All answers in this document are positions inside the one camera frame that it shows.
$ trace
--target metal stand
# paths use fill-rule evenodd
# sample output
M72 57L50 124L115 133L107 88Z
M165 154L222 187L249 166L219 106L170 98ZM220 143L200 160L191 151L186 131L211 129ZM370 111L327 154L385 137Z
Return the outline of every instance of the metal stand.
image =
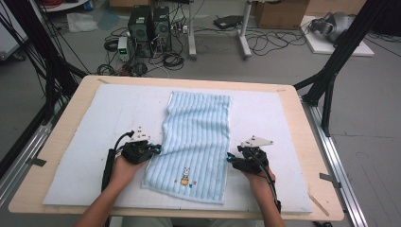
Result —
M251 49L248 46L248 41L245 38L245 32L247 31L248 19L250 18L251 8L252 8L252 1L247 0L245 4L245 12L244 12L244 19L242 21L242 28L238 31L238 38L239 41L241 42L241 46L244 51L244 60L248 59L252 55Z
M0 165L0 178L18 157L23 146L36 128L40 124L47 124L49 120L54 117L56 103L60 100L62 101L63 97L70 98L74 94L78 88L78 83L74 75L80 78L87 75L87 73L67 62L62 52L59 53L58 48L47 35L31 4L27 4L26 1L13 0L3 0L3 2L24 30L30 42L34 45L34 49L37 52L35 55L32 54L31 50L28 49L25 43L20 39L12 24L7 20L7 17L1 15L0 24L21 46L22 50L26 52L38 76L46 80L46 102L44 107L38 112L37 116L35 116L31 124L8 152L7 157L2 160Z
M329 120L331 103L333 98L333 89L336 76L339 74L342 66L348 61L360 42L373 26L375 19L380 15L390 0L367 0L360 10L355 21L341 38L339 45L331 55L324 68L311 78L305 79L294 85L299 90L312 84L308 93L302 96L303 101L311 106L317 106L319 99L324 96L322 128L326 136L329 133Z
M189 25L188 25L188 48L189 58L192 61L197 59L197 47L195 46L195 35L194 35L194 17L192 8L194 6L194 0L189 0Z

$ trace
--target black device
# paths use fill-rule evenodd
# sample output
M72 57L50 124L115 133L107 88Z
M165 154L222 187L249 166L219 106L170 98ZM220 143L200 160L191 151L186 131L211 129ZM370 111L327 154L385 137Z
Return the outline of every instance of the black device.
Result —
M150 6L134 6L128 21L128 29L134 44L149 43L154 39L154 25Z
M156 30L157 50L170 52L171 47L171 33L170 33L170 19L168 7L157 7L153 11L153 23Z
M242 24L243 16L226 16L221 17L213 21L213 24L218 28L224 30L230 27L238 26Z
M153 51L156 48L156 43L154 42L153 44L150 43L138 43L134 47L134 51L136 55L140 58L150 58L152 57Z
M344 12L328 12L323 18L315 19L310 24L311 31L319 31L327 40L333 44L340 42L344 32L354 22L355 16L347 15Z
M149 144L148 140L126 143L121 155L130 163L138 165L149 160L153 154L160 154L161 145Z
M269 160L266 152L260 147L248 148L238 146L238 151L244 155L244 158L236 158L232 153L227 153L227 162L233 165L233 168L238 170L258 174L262 171L260 164L258 164L251 155L253 155L263 166L269 166Z
M120 143L121 139L123 139L125 136L132 137L133 135L134 131L124 133L117 140L114 148L109 149L106 165L103 171L101 191L103 191L109 184L110 178L112 177L115 155L118 152L121 152L121 155L128 162L136 165L149 160L153 156L153 154L160 154L162 146L149 144L148 140L128 142L118 148L118 144Z
M237 146L237 149L242 153L244 158L237 158L232 153L227 152L227 162L231 163L235 169L256 175L263 171L263 174L270 185L271 193L274 197L274 203L278 212L281 213L281 202L277 200L274 180L271 178L271 175L268 172L269 160L266 152L260 147Z

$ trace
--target towel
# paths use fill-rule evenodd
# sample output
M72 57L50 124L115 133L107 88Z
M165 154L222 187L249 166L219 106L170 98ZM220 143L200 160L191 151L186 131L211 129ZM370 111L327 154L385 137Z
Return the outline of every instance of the towel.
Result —
M153 156L142 187L223 204L230 102L229 96L173 92L163 123L162 153Z

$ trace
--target wooden tabletop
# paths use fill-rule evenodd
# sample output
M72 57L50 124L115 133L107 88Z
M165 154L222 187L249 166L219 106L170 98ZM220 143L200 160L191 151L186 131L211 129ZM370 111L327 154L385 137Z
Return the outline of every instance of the wooden tabletop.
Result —
M46 160L43 166L32 166L20 188L9 204L10 212L33 214L82 214L86 207L43 205L44 197L53 181L62 155L67 150L80 120L89 108L97 88L101 84L130 84L162 87L229 89L277 93L281 99L293 145L304 173L306 188L313 212L307 215L287 215L284 219L341 220L344 217L333 184L320 179L320 173L328 174L313 135L312 129L295 89L290 85L223 82L185 79L149 79L87 76L48 137L38 158ZM115 208L112 215L185 218L258 218L253 212Z

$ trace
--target gray floor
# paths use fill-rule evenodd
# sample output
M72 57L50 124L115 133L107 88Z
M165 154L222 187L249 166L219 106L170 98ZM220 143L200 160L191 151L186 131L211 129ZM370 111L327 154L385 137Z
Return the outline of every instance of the gray floor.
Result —
M95 20L114 18L108 11L90 12ZM215 18L196 20L212 26ZM91 72L104 63L104 38L127 20L113 19L93 32L64 35ZM253 55L243 61L235 34L197 33L198 59L191 61L184 49L180 71L154 70L149 77L205 79L255 83L295 84L322 69L329 56L312 54L307 45L289 46L267 56ZM401 54L401 44L375 40ZM349 180L370 226L399 226L401 222L401 105L400 58L365 41L373 58L352 57L336 81L330 130ZM72 52L64 48L70 62L79 66ZM18 138L44 104L40 84L28 61L0 64L0 158ZM306 89L299 91L302 95ZM70 226L78 216L21 215L8 211L9 200L0 209L1 226ZM305 221L288 221L288 226L313 226ZM334 226L351 226L347 218Z

